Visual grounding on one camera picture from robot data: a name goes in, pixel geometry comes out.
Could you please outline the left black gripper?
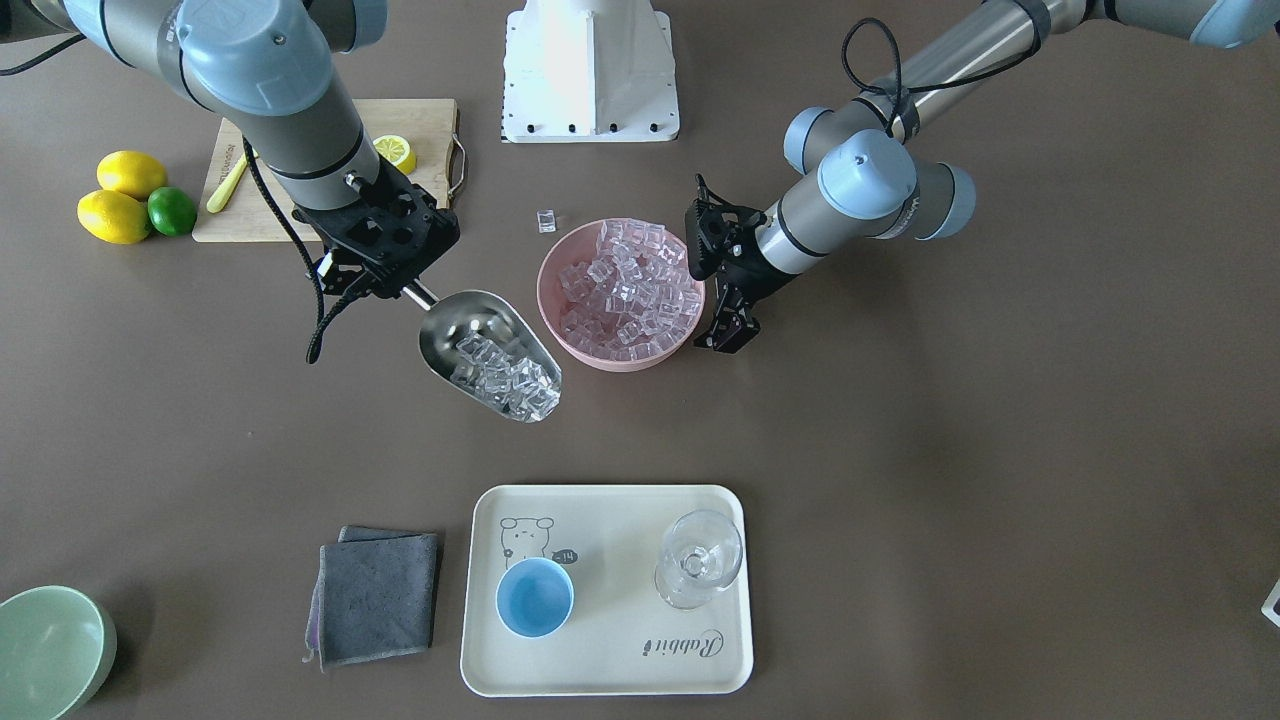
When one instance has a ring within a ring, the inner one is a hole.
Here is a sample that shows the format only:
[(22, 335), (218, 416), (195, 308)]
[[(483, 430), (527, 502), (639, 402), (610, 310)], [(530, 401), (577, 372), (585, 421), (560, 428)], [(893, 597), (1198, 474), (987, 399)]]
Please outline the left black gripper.
[(700, 174), (695, 182), (698, 196), (685, 215), (690, 275), (695, 281), (714, 277), (735, 288), (718, 290), (714, 316), (692, 345), (736, 354), (762, 329), (753, 315), (753, 301), (773, 295), (791, 275), (771, 264), (762, 251), (756, 232), (767, 225), (763, 210), (726, 201), (709, 190)]

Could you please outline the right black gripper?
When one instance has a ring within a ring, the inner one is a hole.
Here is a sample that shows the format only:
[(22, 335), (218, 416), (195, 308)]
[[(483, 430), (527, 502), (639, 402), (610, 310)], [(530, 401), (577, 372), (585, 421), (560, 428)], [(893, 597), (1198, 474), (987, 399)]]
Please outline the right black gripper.
[(396, 299), (460, 240), (460, 222), (421, 186), (381, 159), (376, 179), (356, 177), (358, 199), (343, 208), (297, 206), (328, 255), (314, 264), (325, 295)]

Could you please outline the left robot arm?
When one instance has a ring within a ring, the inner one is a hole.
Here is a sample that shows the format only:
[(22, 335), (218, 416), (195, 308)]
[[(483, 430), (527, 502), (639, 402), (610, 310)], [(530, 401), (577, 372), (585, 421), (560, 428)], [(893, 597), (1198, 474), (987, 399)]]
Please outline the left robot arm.
[(686, 214), (689, 266), (713, 281), (710, 324), (694, 341), (737, 352), (759, 333), (753, 307), (851, 240), (937, 240), (972, 219), (977, 187), (946, 163), (916, 160), (908, 142), (988, 78), (1037, 54), (1051, 35), (1106, 19), (1208, 47), (1239, 47), (1277, 28), (1275, 1), (984, 1), (915, 56), (890, 49), (892, 70), (855, 79), (844, 108), (808, 108), (783, 154), (800, 178), (765, 209), (698, 182)]

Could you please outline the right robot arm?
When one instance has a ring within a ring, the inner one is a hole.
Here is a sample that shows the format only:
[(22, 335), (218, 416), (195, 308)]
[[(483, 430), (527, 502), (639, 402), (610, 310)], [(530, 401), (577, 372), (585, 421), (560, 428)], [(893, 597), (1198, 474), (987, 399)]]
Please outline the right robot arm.
[(430, 304), (419, 277), (457, 217), (376, 151), (333, 63), (388, 17), (384, 1), (5, 1), (3, 41), (82, 35), (227, 118), (324, 242), (328, 293)]

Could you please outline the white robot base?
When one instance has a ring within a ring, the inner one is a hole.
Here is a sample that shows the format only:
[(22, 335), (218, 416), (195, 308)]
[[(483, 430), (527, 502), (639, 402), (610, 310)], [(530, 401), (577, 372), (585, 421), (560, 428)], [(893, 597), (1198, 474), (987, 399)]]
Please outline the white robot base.
[(649, 1), (527, 1), (506, 18), (503, 69), (507, 143), (680, 135), (671, 18)]

